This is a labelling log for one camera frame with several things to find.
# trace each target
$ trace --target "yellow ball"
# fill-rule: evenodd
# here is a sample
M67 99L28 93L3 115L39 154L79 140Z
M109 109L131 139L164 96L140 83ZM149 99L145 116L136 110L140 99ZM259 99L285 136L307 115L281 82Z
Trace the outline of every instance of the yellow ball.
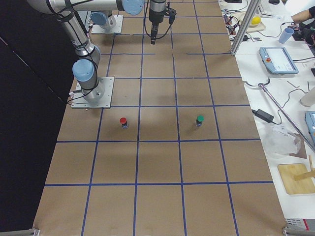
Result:
M253 19L252 19L252 25L258 25L259 23L261 22L261 18L259 16L255 16Z

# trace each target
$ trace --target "cardboard floor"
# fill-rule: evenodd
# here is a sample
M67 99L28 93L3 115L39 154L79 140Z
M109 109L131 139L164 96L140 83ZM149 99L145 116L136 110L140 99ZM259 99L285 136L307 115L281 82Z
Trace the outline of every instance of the cardboard floor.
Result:
M155 46L143 12L114 12L125 16L122 34L92 35L99 76L115 77L112 108L67 107L34 222L41 235L282 235L219 5L171 7L174 25Z

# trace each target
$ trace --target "red bottle cap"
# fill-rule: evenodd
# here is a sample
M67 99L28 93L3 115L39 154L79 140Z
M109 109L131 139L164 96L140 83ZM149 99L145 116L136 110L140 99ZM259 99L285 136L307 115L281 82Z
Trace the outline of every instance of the red bottle cap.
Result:
M120 118L119 122L120 122L121 124L126 124L126 123L127 123L127 119L126 119L125 117Z

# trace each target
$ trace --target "plastic bag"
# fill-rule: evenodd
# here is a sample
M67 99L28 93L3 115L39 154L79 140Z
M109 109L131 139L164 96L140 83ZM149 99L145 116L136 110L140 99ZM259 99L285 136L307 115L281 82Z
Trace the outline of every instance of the plastic bag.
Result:
M267 126L266 129L262 143L267 153L297 154L300 151L300 137L288 131L284 125Z

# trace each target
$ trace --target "small bottle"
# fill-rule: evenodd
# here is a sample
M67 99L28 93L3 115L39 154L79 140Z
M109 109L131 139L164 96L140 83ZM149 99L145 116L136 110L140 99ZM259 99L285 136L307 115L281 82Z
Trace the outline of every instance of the small bottle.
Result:
M196 125L201 126L204 119L205 118L203 116L197 116Z
M123 129L127 129L128 128L127 119L125 117L120 118L119 122L120 122L120 124L122 124L122 128Z

